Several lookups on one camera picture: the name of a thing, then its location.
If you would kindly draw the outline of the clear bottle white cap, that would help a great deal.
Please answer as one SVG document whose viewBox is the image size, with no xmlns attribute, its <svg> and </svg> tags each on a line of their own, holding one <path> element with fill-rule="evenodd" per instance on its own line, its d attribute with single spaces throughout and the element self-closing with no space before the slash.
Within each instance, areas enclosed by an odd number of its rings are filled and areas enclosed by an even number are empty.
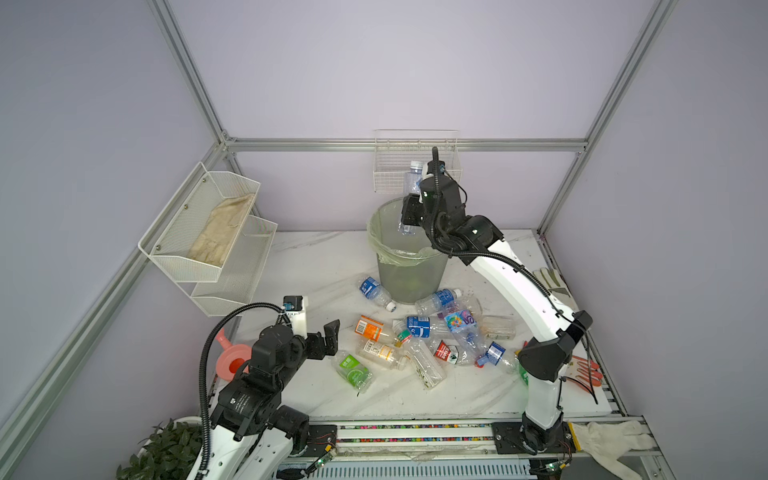
<svg viewBox="0 0 768 480">
<path fill-rule="evenodd" d="M 399 222 L 399 231 L 403 235 L 415 235 L 420 226 L 423 207 L 420 203 L 420 182 L 424 163 L 418 160 L 410 162 L 409 170 L 404 175 L 403 206 Z"/>
</svg>

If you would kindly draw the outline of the green label clear bottle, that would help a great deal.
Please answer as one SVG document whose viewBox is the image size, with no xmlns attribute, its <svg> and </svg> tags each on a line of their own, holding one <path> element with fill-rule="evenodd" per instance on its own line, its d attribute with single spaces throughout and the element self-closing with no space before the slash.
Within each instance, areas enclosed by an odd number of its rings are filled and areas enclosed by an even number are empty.
<svg viewBox="0 0 768 480">
<path fill-rule="evenodd" d="M 333 358 L 333 365 L 337 374 L 357 395 L 364 393 L 375 379 L 373 372 L 348 351 L 339 350 Z"/>
</svg>

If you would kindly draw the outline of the clear crushed bottle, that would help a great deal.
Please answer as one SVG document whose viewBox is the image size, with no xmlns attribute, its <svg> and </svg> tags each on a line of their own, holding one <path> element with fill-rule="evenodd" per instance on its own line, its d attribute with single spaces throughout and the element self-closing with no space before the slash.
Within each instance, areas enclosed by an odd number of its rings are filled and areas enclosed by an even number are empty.
<svg viewBox="0 0 768 480">
<path fill-rule="evenodd" d="M 409 337 L 403 341 L 403 348 L 426 389 L 433 389 L 446 379 L 445 372 L 421 338 Z"/>
</svg>

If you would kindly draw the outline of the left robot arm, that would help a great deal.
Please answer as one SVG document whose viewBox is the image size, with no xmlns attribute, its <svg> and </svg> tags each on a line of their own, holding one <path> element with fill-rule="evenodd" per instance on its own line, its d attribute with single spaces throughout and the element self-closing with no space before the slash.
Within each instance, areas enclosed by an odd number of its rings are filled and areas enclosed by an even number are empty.
<svg viewBox="0 0 768 480">
<path fill-rule="evenodd" d="M 243 313 L 267 309 L 276 313 L 251 345 L 251 356 L 208 403 L 207 363 L 220 331 Z M 307 360 L 323 360 L 339 351 L 340 322 L 322 331 L 302 333 L 299 319 L 306 312 L 299 296 L 283 305 L 253 302 L 226 314 L 205 340 L 199 363 L 201 447 L 188 473 L 191 479 L 306 479 L 336 454 L 330 437 L 316 458 L 304 467 L 286 468 L 286 459 L 310 447 L 307 414 L 284 404 L 282 394 Z"/>
</svg>

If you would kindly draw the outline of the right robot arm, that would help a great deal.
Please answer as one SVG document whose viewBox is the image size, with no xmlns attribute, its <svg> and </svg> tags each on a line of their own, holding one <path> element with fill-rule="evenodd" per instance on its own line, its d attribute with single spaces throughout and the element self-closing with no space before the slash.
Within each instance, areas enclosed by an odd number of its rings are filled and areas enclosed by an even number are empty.
<svg viewBox="0 0 768 480">
<path fill-rule="evenodd" d="M 420 192 L 403 200 L 401 220 L 422 227 L 434 250 L 460 259 L 482 275 L 530 329 L 533 338 L 518 355 L 528 374 L 520 432 L 526 451 L 544 452 L 561 431 L 560 400 L 567 366 L 593 319 L 550 293 L 520 262 L 491 220 L 466 213 L 466 192 L 448 173 L 436 146 L 431 154 L 419 182 Z"/>
</svg>

